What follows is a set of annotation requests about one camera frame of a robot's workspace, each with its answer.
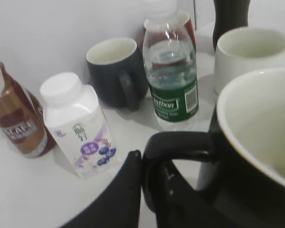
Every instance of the white bottle cap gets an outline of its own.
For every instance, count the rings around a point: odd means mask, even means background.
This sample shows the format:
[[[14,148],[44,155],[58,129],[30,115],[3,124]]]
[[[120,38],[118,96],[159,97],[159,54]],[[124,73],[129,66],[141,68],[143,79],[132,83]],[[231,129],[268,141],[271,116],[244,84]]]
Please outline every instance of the white bottle cap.
[[[77,74],[65,72],[47,79],[40,88],[40,93],[49,105],[67,103],[80,95],[83,85]]]
[[[143,0],[148,18],[164,18],[177,11],[177,0]]]

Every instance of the mug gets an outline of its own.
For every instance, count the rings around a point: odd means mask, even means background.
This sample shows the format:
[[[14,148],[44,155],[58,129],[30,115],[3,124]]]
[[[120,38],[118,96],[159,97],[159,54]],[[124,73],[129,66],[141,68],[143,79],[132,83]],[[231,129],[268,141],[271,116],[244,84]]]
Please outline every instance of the mug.
[[[193,30],[190,15],[185,11],[179,10],[179,11],[177,11],[177,17],[179,19],[179,22],[187,30],[187,32],[191,38],[194,50],[196,52],[196,42],[195,42],[194,30]],[[148,27],[148,24],[149,24],[149,19],[145,20],[143,23],[143,34],[145,34],[145,32],[146,32],[146,28]]]
[[[139,109],[148,82],[143,57],[131,38],[112,38],[93,46],[86,54],[93,88],[109,107]]]
[[[201,162],[195,190],[172,159]],[[158,133],[143,164],[159,228],[285,228],[285,68],[234,79],[209,132]]]
[[[222,35],[214,65],[214,91],[218,95],[232,79],[252,70],[282,66],[285,34],[263,28],[236,28]]]

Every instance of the black object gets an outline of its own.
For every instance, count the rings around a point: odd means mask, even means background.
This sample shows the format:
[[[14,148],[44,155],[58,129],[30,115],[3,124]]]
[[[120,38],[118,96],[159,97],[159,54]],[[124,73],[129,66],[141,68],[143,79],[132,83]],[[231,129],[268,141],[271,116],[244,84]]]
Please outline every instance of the black object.
[[[141,153],[128,154],[106,190],[61,228],[137,228],[141,202]]]
[[[202,162],[196,190],[171,159]],[[230,145],[216,110],[208,133],[154,135],[143,168],[144,197],[159,228],[285,228],[285,187]]]
[[[137,47],[130,56],[120,61],[95,64],[87,60],[87,64],[93,87],[106,105],[113,108],[128,107],[131,111],[139,109],[139,102],[147,94],[148,82],[143,57]]]
[[[238,27],[248,26],[248,9],[250,0],[213,0],[215,7],[215,26],[213,30],[213,47],[225,32]]]

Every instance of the table surface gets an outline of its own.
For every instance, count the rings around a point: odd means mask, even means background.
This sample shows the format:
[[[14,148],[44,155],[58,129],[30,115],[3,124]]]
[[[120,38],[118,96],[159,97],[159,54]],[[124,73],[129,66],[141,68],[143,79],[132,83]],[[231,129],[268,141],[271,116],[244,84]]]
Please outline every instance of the table surface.
[[[249,25],[285,32],[285,0],[252,0]],[[208,130],[215,104],[212,84],[213,27],[214,23],[210,23],[195,33],[200,109],[193,131]],[[104,108],[104,114],[124,158],[131,150],[143,152],[150,136],[161,131],[150,94],[137,112]],[[194,186],[200,164],[193,161],[175,161],[175,164]],[[1,140],[0,228],[56,228],[63,225],[106,188],[119,168],[112,168],[87,181],[80,180],[59,149],[30,160],[16,154],[7,140]],[[139,227],[156,227],[155,216],[148,210],[143,198]]]

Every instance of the chocolate milk bottle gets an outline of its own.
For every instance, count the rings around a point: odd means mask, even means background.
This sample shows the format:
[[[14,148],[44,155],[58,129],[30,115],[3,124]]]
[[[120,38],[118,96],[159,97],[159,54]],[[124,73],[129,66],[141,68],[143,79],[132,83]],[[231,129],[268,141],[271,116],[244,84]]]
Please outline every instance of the chocolate milk bottle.
[[[55,146],[55,141],[44,126],[39,101],[6,72],[2,62],[0,128],[25,157],[38,157]]]

